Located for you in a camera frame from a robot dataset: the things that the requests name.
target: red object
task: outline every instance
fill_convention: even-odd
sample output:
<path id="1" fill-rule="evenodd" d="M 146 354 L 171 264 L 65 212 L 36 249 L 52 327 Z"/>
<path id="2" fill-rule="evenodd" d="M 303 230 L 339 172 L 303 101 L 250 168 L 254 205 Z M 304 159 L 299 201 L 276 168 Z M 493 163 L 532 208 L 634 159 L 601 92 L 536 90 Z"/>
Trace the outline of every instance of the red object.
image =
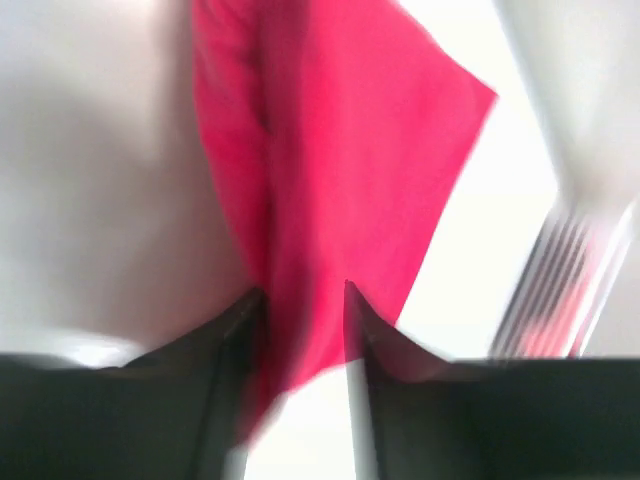
<path id="1" fill-rule="evenodd" d="M 270 298 L 259 392 L 345 361 L 352 280 L 398 318 L 494 93 L 388 0 L 194 0 L 200 132 Z"/>

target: blurry background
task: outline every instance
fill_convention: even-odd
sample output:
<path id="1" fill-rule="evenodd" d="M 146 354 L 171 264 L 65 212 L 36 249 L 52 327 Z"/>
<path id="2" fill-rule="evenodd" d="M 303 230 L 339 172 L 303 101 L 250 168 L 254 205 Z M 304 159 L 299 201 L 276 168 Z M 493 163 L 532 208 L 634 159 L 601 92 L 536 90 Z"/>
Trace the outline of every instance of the blurry background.
<path id="1" fill-rule="evenodd" d="M 589 201 L 637 194 L 639 2 L 419 1 L 436 30 L 450 4 L 467 43 L 497 6 L 566 184 Z M 0 0 L 0 350 L 68 352 L 79 335 L 113 348 L 78 359 L 124 360 L 248 286 L 195 126 L 188 3 Z M 492 52 L 468 60 L 493 68 Z M 639 287 L 634 247 L 592 352 L 640 349 Z"/>

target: red towel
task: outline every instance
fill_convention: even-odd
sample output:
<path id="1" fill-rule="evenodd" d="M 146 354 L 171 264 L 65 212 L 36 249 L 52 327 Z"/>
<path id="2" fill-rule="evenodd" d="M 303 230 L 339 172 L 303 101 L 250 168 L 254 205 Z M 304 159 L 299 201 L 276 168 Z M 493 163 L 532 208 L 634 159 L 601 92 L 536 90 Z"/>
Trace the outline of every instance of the red towel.
<path id="1" fill-rule="evenodd" d="M 345 361 L 346 279 L 398 318 L 494 93 L 389 0 L 193 7 L 202 140 L 270 298 L 264 410 Z"/>

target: red napkin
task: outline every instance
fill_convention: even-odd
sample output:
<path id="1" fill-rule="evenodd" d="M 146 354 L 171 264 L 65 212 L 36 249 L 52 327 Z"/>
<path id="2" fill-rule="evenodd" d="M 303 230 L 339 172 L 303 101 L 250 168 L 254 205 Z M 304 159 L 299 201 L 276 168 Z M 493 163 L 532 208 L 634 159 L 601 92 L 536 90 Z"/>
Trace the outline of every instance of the red napkin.
<path id="1" fill-rule="evenodd" d="M 202 141 L 270 299 L 264 411 L 345 362 L 346 279 L 398 318 L 495 95 L 388 0 L 194 0 L 193 20 Z"/>

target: red cloth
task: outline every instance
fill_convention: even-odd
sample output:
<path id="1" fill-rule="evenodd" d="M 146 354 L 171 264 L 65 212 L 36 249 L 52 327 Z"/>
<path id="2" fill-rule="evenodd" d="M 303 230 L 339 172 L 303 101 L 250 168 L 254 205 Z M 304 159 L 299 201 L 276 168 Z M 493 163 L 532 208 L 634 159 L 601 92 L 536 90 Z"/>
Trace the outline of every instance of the red cloth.
<path id="1" fill-rule="evenodd" d="M 388 0 L 194 0 L 200 132 L 270 298 L 261 402 L 345 361 L 352 280 L 398 318 L 494 93 Z"/>

